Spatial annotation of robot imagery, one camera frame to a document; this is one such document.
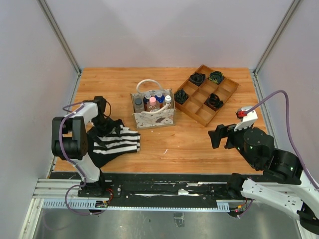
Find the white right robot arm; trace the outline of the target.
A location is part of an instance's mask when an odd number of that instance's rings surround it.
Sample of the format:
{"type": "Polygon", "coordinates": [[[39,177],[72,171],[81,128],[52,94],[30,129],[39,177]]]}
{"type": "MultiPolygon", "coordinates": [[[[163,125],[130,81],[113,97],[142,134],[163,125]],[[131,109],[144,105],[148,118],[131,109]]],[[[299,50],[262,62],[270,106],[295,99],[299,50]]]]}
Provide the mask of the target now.
{"type": "Polygon", "coordinates": [[[226,138],[226,149],[236,149],[255,170],[262,171],[267,179],[283,184],[294,197],[269,189],[252,179],[232,173],[226,184],[231,199],[240,196],[261,201],[298,220],[303,228],[319,233],[319,192],[315,183],[307,178],[299,158],[288,151],[276,149],[274,138],[257,127],[236,130],[235,125],[218,125],[208,135],[214,149],[226,138]]]}

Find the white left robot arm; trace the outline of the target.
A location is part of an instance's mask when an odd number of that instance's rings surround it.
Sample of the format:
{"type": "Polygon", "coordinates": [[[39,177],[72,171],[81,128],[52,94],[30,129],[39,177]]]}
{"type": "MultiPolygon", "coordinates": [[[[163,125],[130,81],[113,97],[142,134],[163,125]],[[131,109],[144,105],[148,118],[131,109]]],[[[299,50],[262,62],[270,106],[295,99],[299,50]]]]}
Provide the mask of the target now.
{"type": "Polygon", "coordinates": [[[70,163],[81,176],[80,192],[88,197],[101,197],[107,191],[105,177],[88,154],[90,136],[101,147],[101,137],[120,135],[119,123],[105,115],[107,100],[95,96],[93,100],[79,102],[79,107],[63,117],[52,120],[51,150],[54,156],[70,163]]]}

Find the black white striped cloth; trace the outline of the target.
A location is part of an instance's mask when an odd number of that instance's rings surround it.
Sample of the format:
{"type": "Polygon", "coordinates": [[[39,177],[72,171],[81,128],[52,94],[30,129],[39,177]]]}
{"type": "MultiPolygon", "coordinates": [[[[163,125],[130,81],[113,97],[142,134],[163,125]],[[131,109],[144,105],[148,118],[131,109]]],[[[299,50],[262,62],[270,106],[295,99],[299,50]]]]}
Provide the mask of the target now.
{"type": "Polygon", "coordinates": [[[139,132],[130,130],[121,119],[114,123],[110,131],[98,134],[97,128],[92,127],[87,132],[88,155],[98,168],[123,154],[137,153],[141,148],[139,132]]]}

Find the clear bottle white cap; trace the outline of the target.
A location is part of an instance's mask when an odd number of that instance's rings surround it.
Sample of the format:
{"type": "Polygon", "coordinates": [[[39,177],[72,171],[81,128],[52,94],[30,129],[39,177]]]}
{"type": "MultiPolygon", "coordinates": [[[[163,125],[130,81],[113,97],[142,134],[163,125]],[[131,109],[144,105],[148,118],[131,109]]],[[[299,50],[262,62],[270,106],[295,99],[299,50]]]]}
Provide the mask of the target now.
{"type": "Polygon", "coordinates": [[[172,105],[172,97],[170,95],[166,95],[163,106],[166,107],[166,109],[171,109],[173,107],[172,105]]]}

